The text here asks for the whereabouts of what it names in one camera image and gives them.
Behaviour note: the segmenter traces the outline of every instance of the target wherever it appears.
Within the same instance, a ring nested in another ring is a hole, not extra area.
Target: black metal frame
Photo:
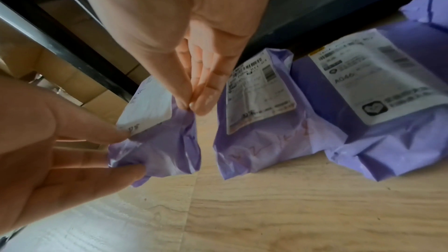
[[[0,0],[0,18],[126,101],[138,85],[32,0]]]

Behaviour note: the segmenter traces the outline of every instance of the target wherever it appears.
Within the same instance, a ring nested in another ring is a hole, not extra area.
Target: hand
[[[89,0],[112,37],[181,108],[207,114],[268,0]]]
[[[0,235],[115,193],[141,165],[107,168],[99,151],[54,148],[58,137],[110,144],[128,133],[58,95],[0,76]]]

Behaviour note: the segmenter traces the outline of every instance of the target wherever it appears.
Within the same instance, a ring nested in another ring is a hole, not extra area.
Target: white shipping label
[[[253,122],[291,111],[296,102],[266,50],[238,66],[226,86],[227,134]]]
[[[376,29],[343,37],[309,57],[367,125],[448,104],[448,85]]]
[[[118,119],[117,126],[131,135],[140,133],[171,118],[172,95],[153,76],[141,82]]]

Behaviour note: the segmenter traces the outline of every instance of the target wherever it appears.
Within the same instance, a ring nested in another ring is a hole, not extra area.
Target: purple package
[[[346,135],[316,115],[288,75],[292,57],[265,49],[232,73],[218,101],[214,142],[224,179],[344,143]]]
[[[448,29],[446,0],[413,0],[400,9],[410,20]]]
[[[405,21],[356,33],[293,63],[318,115],[347,135],[327,157],[376,181],[448,155],[448,34]]]
[[[133,187],[151,176],[192,174],[201,167],[194,113],[179,109],[171,94],[152,77],[141,83],[117,126],[129,129],[132,136],[109,146],[110,165],[146,167],[146,175]]]

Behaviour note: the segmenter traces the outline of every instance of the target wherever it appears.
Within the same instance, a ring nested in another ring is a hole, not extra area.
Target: wooden floor
[[[317,154],[223,181],[216,130],[216,111],[198,118],[198,174],[42,220],[5,252],[448,251],[448,163],[377,183]]]

